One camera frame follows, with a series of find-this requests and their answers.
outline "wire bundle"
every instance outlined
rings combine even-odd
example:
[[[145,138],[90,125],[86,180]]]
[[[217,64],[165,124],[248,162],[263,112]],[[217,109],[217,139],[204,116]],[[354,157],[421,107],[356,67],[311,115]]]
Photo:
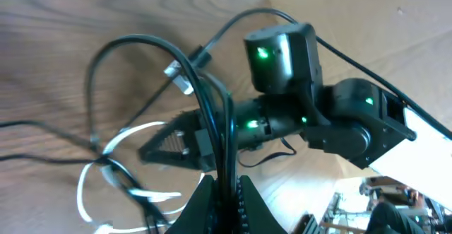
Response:
[[[297,23],[297,21],[283,13],[282,11],[275,10],[273,8],[255,8],[248,11],[244,11],[238,15],[236,15],[233,19],[231,19],[228,23],[226,23],[220,31],[205,45],[205,47],[201,50],[199,54],[202,57],[203,53],[208,52],[215,44],[220,40],[220,38],[239,20],[246,16],[250,16],[255,13],[269,13],[280,16],[284,18],[290,23]],[[440,131],[447,138],[452,139],[452,132],[448,130],[445,126],[440,124],[437,120],[435,120],[431,115],[429,115],[425,110],[423,110],[418,104],[416,104],[413,100],[409,99],[408,96],[399,91],[395,86],[390,84],[388,81],[382,79],[382,77],[376,75],[372,71],[368,70],[366,67],[357,63],[353,59],[347,57],[342,52],[338,51],[327,42],[322,40],[320,37],[316,37],[317,42],[324,46],[326,49],[332,51],[332,53],[336,54],[341,59],[344,59],[349,64],[353,65],[357,69],[363,71],[365,74],[371,76],[373,79],[387,87],[389,90],[394,92],[401,100],[405,101],[407,105],[409,105],[420,117],[422,117],[427,123],[433,126],[433,128]],[[100,152],[101,149],[101,141],[99,140],[96,128],[95,128],[95,120],[93,117],[93,87],[94,87],[94,75],[97,67],[100,65],[101,61],[114,49],[121,47],[123,45],[128,45],[132,43],[141,43],[159,47],[164,51],[171,54],[176,61],[181,64],[181,69],[173,74],[162,87],[157,90],[157,92],[146,102],[146,104],[124,125],[122,129],[119,130],[119,134],[116,135],[105,147],[103,152]],[[210,137],[210,141],[212,143],[213,151],[215,154],[215,162],[218,169],[218,179],[220,185],[223,187],[235,187],[235,183],[232,183],[232,178],[235,178],[235,170],[230,170],[229,168],[225,168],[228,163],[232,161],[236,161],[235,156],[237,155],[237,142],[235,141],[236,131],[235,131],[235,123],[234,120],[234,103],[230,98],[230,94],[227,92],[226,88],[216,81],[216,78],[213,76],[209,76],[208,74],[204,74],[203,76],[210,81],[211,85],[219,92],[222,101],[223,107],[225,109],[225,127],[217,127],[213,115],[213,106],[209,103],[208,96],[204,89],[200,84],[200,79],[198,74],[195,72],[195,67],[192,66],[192,63],[189,61],[187,56],[177,47],[172,45],[166,40],[161,38],[152,36],[152,35],[127,35],[123,37],[119,37],[109,43],[107,43],[93,58],[88,68],[87,77],[86,77],[86,107],[88,110],[88,126],[90,130],[90,140],[87,141],[85,139],[79,138],[77,136],[71,135],[67,132],[64,132],[56,127],[49,126],[48,124],[34,121],[34,120],[21,120],[21,121],[12,121],[12,122],[2,122],[0,123],[0,128],[13,127],[17,125],[31,125],[34,127],[39,127],[48,131],[50,133],[56,134],[59,138],[70,141],[72,144],[80,146],[82,148],[89,149],[92,153],[94,153],[97,158],[95,160],[92,159],[56,159],[56,158],[45,158],[40,156],[34,156],[30,154],[13,154],[8,156],[0,156],[0,161],[3,160],[18,160],[18,159],[26,159],[26,160],[34,160],[40,163],[48,163],[48,164],[86,164],[81,173],[80,182],[78,185],[78,193],[77,200],[82,201],[82,189],[83,189],[83,181],[85,179],[85,175],[88,172],[88,169],[92,164],[103,166],[102,173],[104,177],[115,187],[121,189],[127,196],[137,202],[138,205],[141,206],[143,210],[143,215],[146,223],[146,227],[132,229],[135,231],[146,230],[150,233],[151,228],[154,228],[155,232],[158,233],[158,227],[167,226],[170,223],[165,219],[165,217],[160,213],[158,208],[153,205],[153,202],[161,201],[163,199],[168,199],[168,197],[161,195],[156,195],[149,193],[146,191],[138,182],[138,180],[117,160],[114,160],[110,157],[112,151],[116,148],[116,145],[128,135],[140,130],[139,127],[134,127],[129,129],[130,125],[141,116],[163,93],[163,91],[171,84],[172,80],[174,80],[181,72],[184,72],[185,76],[190,81],[191,85],[194,88],[195,96],[199,102],[201,113],[204,116],[204,121],[206,123],[206,128],[208,130],[208,134]],[[221,139],[221,134],[226,138],[224,141]],[[226,191],[224,196],[230,196],[234,191]],[[83,202],[79,205],[78,208],[81,210],[81,214],[83,214]],[[82,215],[82,218],[87,222],[93,222],[93,220],[89,217],[88,214]],[[130,230],[115,230],[109,225],[99,225],[96,233],[129,233],[129,232],[121,232],[121,231],[130,231]]]

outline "wooden table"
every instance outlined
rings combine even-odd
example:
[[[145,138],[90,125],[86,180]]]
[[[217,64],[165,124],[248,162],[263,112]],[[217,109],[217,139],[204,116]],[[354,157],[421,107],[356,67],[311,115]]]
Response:
[[[90,58],[106,42],[129,33],[153,34],[186,53],[207,40],[234,14],[270,6],[268,0],[0,0],[0,118],[38,119],[88,137],[83,82]],[[254,97],[243,36],[276,24],[272,16],[244,19],[211,52],[208,67],[234,93],[236,100]],[[105,142],[160,87],[169,55],[143,45],[111,54],[98,69],[95,111]],[[169,120],[182,109],[197,106],[194,97],[171,85],[137,120]],[[190,197],[198,172],[141,165],[136,149],[153,130],[127,139],[116,155],[149,189],[180,191],[181,199],[159,204],[169,210]],[[277,220],[292,230],[306,211],[321,217],[341,171],[335,156],[308,150],[298,137],[288,140],[295,157],[272,160],[239,174],[250,175]],[[35,153],[49,157],[88,157],[89,153],[30,127],[4,129],[1,154]],[[243,153],[253,163],[278,141],[255,153]],[[76,184],[81,166],[49,166],[28,161],[0,164],[0,233],[93,233],[76,210]],[[98,170],[85,184],[87,210],[99,222],[116,228],[142,225],[138,208],[110,187]]]

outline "wood grain surface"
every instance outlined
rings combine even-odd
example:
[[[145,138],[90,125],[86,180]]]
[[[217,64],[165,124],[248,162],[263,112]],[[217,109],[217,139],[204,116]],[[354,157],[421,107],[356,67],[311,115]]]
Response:
[[[38,119],[87,138],[83,81],[90,58],[106,42],[129,33],[163,37],[189,53],[207,40],[234,14],[269,6],[268,0],[0,0],[0,119]],[[208,69],[237,100],[256,95],[251,86],[243,36],[276,23],[272,16],[244,19],[211,52]],[[147,46],[122,47],[98,69],[95,110],[101,139],[106,142],[163,83],[168,54]],[[169,120],[180,110],[197,107],[194,97],[171,85],[137,120]],[[141,165],[136,149],[155,129],[133,136],[117,150],[117,158],[149,189],[179,191],[181,199],[159,204],[163,210],[183,205],[193,192],[198,172]],[[320,217],[340,175],[334,156],[306,150],[300,138],[289,138],[299,154],[251,170],[251,176],[275,217],[293,229],[306,211]],[[91,156],[38,129],[16,127],[0,133],[2,155],[35,153],[49,157]],[[278,142],[262,151],[243,153],[253,163]],[[82,166],[56,167],[27,161],[0,165],[0,233],[93,233],[76,210],[76,183]],[[98,170],[88,175],[86,207],[98,222],[115,228],[142,225],[138,208],[110,187]]]
[[[452,0],[270,0],[452,129]],[[369,79],[319,48],[323,82]],[[373,175],[338,157],[344,177]]]

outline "white cable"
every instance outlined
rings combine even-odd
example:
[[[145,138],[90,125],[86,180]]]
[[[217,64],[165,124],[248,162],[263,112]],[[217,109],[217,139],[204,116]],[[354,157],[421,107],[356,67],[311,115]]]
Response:
[[[120,133],[116,137],[114,137],[105,146],[103,154],[111,153],[123,139],[132,135],[133,133],[140,131],[142,129],[148,128],[148,127],[152,127],[155,125],[161,125],[161,124],[165,124],[165,122],[150,122],[150,123],[142,124],[140,126],[123,131],[122,133]],[[77,198],[77,209],[78,209],[78,212],[79,212],[81,218],[86,223],[95,224],[94,220],[88,215],[88,212],[86,211],[86,209],[83,205],[83,184],[85,182],[86,175],[88,174],[88,171],[92,165],[93,165],[92,163],[85,165],[85,167],[83,167],[83,169],[80,173],[80,178],[78,179],[78,184],[77,184],[76,198]],[[119,186],[119,182],[116,179],[116,177],[112,174],[112,169],[109,166],[101,167],[100,171],[101,171],[103,177],[105,178],[105,180],[109,184],[111,184],[114,187]],[[204,173],[201,173],[201,176],[198,181],[198,185],[203,178],[204,178]],[[142,189],[133,189],[132,192],[137,196],[147,197],[150,202],[161,202],[161,201],[166,201],[167,199],[172,199],[172,198],[181,196],[181,194],[178,192],[153,192],[153,191],[146,191],[146,190],[142,190]],[[186,206],[186,203],[179,209],[176,209],[173,211],[168,211],[168,212],[163,212],[163,214],[178,213],[178,212],[184,210],[185,206]],[[113,226],[111,226],[109,224],[102,224],[102,225],[97,225],[97,230],[95,231],[95,234],[135,233],[135,232],[139,232],[139,231],[145,231],[147,229],[148,229],[147,227],[132,228],[132,229],[115,229],[115,228],[113,228]]]

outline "black wire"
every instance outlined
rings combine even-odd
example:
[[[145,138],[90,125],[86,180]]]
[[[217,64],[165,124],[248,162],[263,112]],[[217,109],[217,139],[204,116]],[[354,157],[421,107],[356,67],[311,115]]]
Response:
[[[217,164],[218,168],[222,167],[222,142],[220,139],[220,133],[218,131],[218,128],[215,124],[215,117],[213,113],[213,107],[209,103],[208,96],[204,89],[201,87],[201,82],[199,81],[198,76],[196,75],[196,72],[194,71],[194,68],[191,66],[191,62],[187,58],[187,56],[177,47],[175,47],[173,44],[169,43],[166,40],[163,40],[159,37],[152,36],[152,35],[127,35],[120,37],[116,40],[113,40],[109,43],[107,43],[93,58],[93,60],[90,63],[90,66],[88,67],[87,72],[87,80],[86,80],[86,107],[88,109],[88,127],[90,131],[90,137],[91,142],[93,144],[99,145],[99,138],[97,135],[97,131],[95,129],[95,120],[93,117],[93,86],[94,86],[94,75],[97,67],[101,64],[101,61],[114,49],[123,46],[128,45],[132,43],[142,43],[147,45],[152,45],[159,47],[160,49],[163,49],[164,51],[168,52],[173,56],[173,58],[178,61],[183,68],[184,73],[186,74],[186,77],[190,81],[191,86],[193,87],[195,96],[198,100],[198,103],[200,105],[201,114],[204,117],[204,121],[206,123],[206,128],[210,137],[210,141],[212,143],[213,152],[215,156],[215,162]],[[135,182],[135,185],[137,188],[141,188],[141,186],[138,184],[138,181],[130,175],[130,173],[126,170],[122,170],[122,174],[124,174],[127,178],[129,178],[129,181]],[[222,175],[218,173],[218,179],[219,183],[223,183],[222,181]],[[158,211],[158,208],[154,206],[152,203],[150,203],[147,199],[143,200],[142,197],[135,197],[131,195],[129,192],[128,187],[121,184],[121,188],[124,192],[126,192],[135,202],[137,202],[145,215],[149,216],[153,215],[153,217],[158,217],[160,220],[163,220],[165,223],[167,223],[167,220],[165,217],[162,216],[160,211]]]
[[[245,167],[245,168],[254,168],[257,165],[260,165],[262,163],[265,163],[269,160],[272,160],[274,158],[280,157],[280,156],[294,156],[297,154],[297,151],[295,150],[295,148],[293,148],[289,142],[287,142],[284,138],[281,138],[281,142],[282,144],[287,147],[288,149],[290,149],[292,152],[291,153],[286,153],[286,152],[277,152],[277,153],[271,153],[270,155],[266,156],[264,159],[260,160],[259,162],[257,162],[256,164],[253,165],[247,165],[242,163],[242,161],[240,160],[240,157],[238,157],[238,162],[241,166]]]
[[[155,229],[155,234],[159,234],[159,230],[158,230],[158,224],[157,221],[154,221],[154,229]]]
[[[86,81],[86,105],[88,109],[88,126],[91,135],[91,141],[94,144],[99,144],[99,139],[97,136],[97,131],[95,130],[95,120],[93,117],[93,86],[94,86],[94,75],[96,68],[100,65],[101,61],[113,50],[123,45],[128,45],[132,43],[142,43],[147,45],[152,45],[163,49],[168,52],[176,59],[182,66],[190,84],[194,89],[196,98],[198,99],[201,113],[203,114],[204,120],[206,121],[207,130],[209,136],[211,137],[212,147],[215,153],[215,161],[217,166],[221,166],[220,151],[221,140],[218,129],[215,125],[215,118],[212,110],[212,106],[208,101],[206,92],[201,87],[199,78],[191,66],[191,62],[186,57],[186,55],[173,44],[159,37],[152,35],[127,35],[120,37],[107,43],[93,58],[90,66],[88,67],[87,81]]]
[[[7,156],[0,156],[0,162],[5,160],[33,160],[40,163],[49,163],[57,165],[65,164],[87,164],[94,163],[96,160],[91,159],[57,159],[57,158],[47,158],[42,156],[34,156],[27,153],[15,153]]]
[[[324,46],[326,49],[330,50],[332,53],[334,53],[347,63],[364,72],[366,75],[375,79],[383,86],[385,86],[387,89],[395,93],[401,100],[403,100],[407,105],[409,105],[421,118],[423,118],[425,122],[427,122],[429,125],[435,128],[437,131],[441,132],[448,139],[452,139],[452,131],[447,129],[438,120],[434,119],[429,113],[427,113],[427,111],[422,109],[422,107],[420,107],[414,100],[411,100],[408,96],[406,96],[406,94],[402,93],[402,91],[398,90],[393,84],[389,83],[384,78],[375,74],[373,71],[369,70],[368,68],[362,66],[361,64],[351,59],[347,55],[343,54],[341,51],[337,50],[336,48],[322,40],[320,37],[317,36],[316,39],[320,45]]]
[[[144,222],[146,224],[146,233],[152,234],[152,231],[151,231],[152,225],[151,225],[151,222],[149,221],[149,216],[146,213],[144,214]],[[154,221],[154,228],[155,228],[156,233],[158,234],[157,221]]]
[[[237,188],[237,125],[235,117],[234,101],[230,92],[216,77],[207,71],[199,71],[199,75],[217,91],[221,97],[224,112],[224,136],[223,136],[223,160],[225,165],[222,168],[223,181],[221,187],[229,187],[222,191],[225,199],[231,199],[236,194]]]
[[[43,129],[45,131],[48,131],[52,134],[55,134],[58,137],[65,139],[66,141],[69,141],[76,146],[81,146],[83,148],[92,148],[91,143],[87,139],[82,139],[79,136],[75,136],[75,135],[72,135],[72,134],[69,134],[69,133],[63,131],[60,128],[56,128],[51,125],[45,124],[44,122],[39,122],[39,121],[35,121],[35,120],[18,120],[18,121],[10,121],[10,122],[1,122],[0,128],[14,127],[14,126],[19,126],[19,125],[28,125],[28,126],[37,127],[37,128]]]
[[[136,113],[133,115],[132,118],[130,118],[127,123],[125,123],[122,128],[119,130],[119,132],[123,131],[124,129],[130,127],[135,120],[137,120],[154,102],[160,97],[160,95],[168,88],[168,86],[171,85],[171,82],[180,75],[181,69],[178,70],[178,72],[174,73],[172,76],[170,76],[164,83],[161,85],[158,90],[149,98],[149,100],[145,103],[145,105]]]
[[[237,14],[234,18],[229,20],[219,31],[216,33],[204,46],[204,48],[199,52],[198,57],[202,58],[204,54],[206,54],[212,47],[214,47],[220,38],[238,21],[240,21],[242,18],[245,18],[250,15],[259,14],[259,13],[267,13],[267,14],[273,14],[275,16],[280,16],[281,18],[284,18],[290,23],[297,23],[297,21],[289,16],[288,14],[279,11],[274,8],[253,8],[246,11],[243,11],[239,14]],[[138,119],[159,97],[160,95],[168,88],[168,86],[171,85],[171,82],[178,77],[182,73],[182,69],[179,69],[177,72],[173,73],[172,76],[170,76],[163,85],[158,88],[158,90],[149,98],[148,101],[146,101],[146,104],[126,123],[124,126],[119,130],[119,132],[123,131],[124,129],[128,128],[136,119]]]

